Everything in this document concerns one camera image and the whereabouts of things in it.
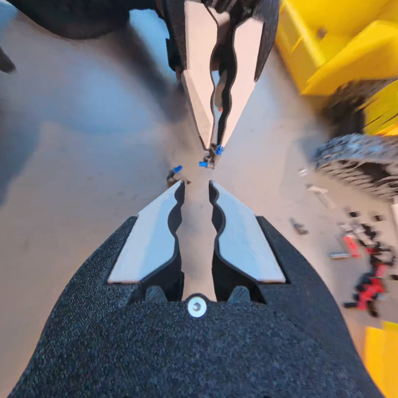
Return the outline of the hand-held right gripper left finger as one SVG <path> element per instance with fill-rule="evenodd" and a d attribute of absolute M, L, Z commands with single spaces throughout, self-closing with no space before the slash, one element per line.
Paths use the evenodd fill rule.
<path fill-rule="evenodd" d="M 159 286 L 168 301 L 180 301 L 184 286 L 177 230 L 182 223 L 185 182 L 177 181 L 134 216 L 132 229 L 107 278 L 132 284 L 145 296 Z"/>

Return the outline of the yellow parts bin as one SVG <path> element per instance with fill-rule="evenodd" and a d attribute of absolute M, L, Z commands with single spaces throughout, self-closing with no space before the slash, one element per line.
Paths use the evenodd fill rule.
<path fill-rule="evenodd" d="M 398 325 L 383 322 L 382 328 L 367 327 L 365 366 L 372 380 L 387 398 L 398 396 Z"/>
<path fill-rule="evenodd" d="M 344 84 L 397 77 L 396 0 L 280 1 L 275 44 L 303 96 Z M 316 32 L 328 33 L 319 40 Z"/>

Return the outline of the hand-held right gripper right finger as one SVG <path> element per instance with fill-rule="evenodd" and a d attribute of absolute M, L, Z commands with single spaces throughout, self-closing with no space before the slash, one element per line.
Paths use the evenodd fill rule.
<path fill-rule="evenodd" d="M 258 216 L 216 181 L 208 187 L 216 231 L 211 270 L 216 300 L 228 301 L 242 286 L 249 299 L 265 302 L 260 286 L 285 285 L 286 275 Z"/>

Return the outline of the yellow tracked brick bulldozer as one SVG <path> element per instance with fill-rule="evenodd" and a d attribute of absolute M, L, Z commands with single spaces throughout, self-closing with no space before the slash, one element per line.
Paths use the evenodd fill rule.
<path fill-rule="evenodd" d="M 314 154 L 315 170 L 383 201 L 398 194 L 397 77 L 359 80 L 339 87 L 322 116 L 330 140 Z"/>

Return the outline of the pile of small connector pins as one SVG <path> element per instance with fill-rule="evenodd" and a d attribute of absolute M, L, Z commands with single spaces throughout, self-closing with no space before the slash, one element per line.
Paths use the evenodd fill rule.
<path fill-rule="evenodd" d="M 348 209 L 348 222 L 339 223 L 342 239 L 352 258 L 360 258 L 363 250 L 368 260 L 369 270 L 358 278 L 351 301 L 342 302 L 342 307 L 367 312 L 373 318 L 379 318 L 377 301 L 388 292 L 385 278 L 387 272 L 397 263 L 397 253 L 379 238 L 379 231 L 368 223 L 362 222 L 361 213 Z"/>

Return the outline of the grey desk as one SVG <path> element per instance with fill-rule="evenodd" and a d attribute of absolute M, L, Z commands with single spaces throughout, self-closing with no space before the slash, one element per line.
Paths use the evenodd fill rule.
<path fill-rule="evenodd" d="M 215 300 L 209 180 L 285 236 L 339 306 L 369 269 L 364 256 L 329 257 L 342 251 L 338 224 L 348 209 L 397 250 L 388 203 L 314 172 L 311 156 L 330 130 L 297 94 L 276 48 L 218 165 L 199 167 L 203 148 L 168 67 L 167 36 L 155 12 L 132 11 L 121 31 L 71 41 L 1 1 L 1 47 L 17 69 L 1 73 L 1 397 L 25 370 L 69 280 L 167 189 L 172 167 L 182 165 L 192 181 L 177 230 L 184 299 L 200 292 Z M 336 208 L 307 185 L 328 189 Z M 290 218 L 309 234 L 298 235 Z"/>

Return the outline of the grey bent beam assembly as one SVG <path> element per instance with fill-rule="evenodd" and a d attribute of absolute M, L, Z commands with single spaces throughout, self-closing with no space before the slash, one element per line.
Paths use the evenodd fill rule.
<path fill-rule="evenodd" d="M 169 171 L 166 180 L 168 187 L 172 187 L 174 184 L 176 184 L 179 181 L 184 181 L 186 185 L 192 183 L 192 181 L 185 175 L 182 165 L 173 167 Z"/>

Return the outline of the person's left forearm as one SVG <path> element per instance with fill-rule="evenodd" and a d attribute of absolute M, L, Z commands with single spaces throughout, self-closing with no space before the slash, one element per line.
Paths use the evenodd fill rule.
<path fill-rule="evenodd" d="M 39 26 L 61 37 L 94 39 L 126 26 L 131 10 L 153 10 L 164 18 L 158 0 L 8 0 Z"/>

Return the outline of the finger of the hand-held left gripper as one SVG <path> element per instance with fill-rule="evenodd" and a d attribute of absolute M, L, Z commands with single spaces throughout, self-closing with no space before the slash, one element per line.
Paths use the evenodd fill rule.
<path fill-rule="evenodd" d="M 210 150 L 215 124 L 212 59 L 219 44 L 222 20 L 201 1 L 185 1 L 186 67 L 182 83 L 204 150 Z"/>
<path fill-rule="evenodd" d="M 253 17 L 240 23 L 227 46 L 226 70 L 217 85 L 217 107 L 222 110 L 217 145 L 225 147 L 255 88 L 255 72 L 263 23 Z"/>

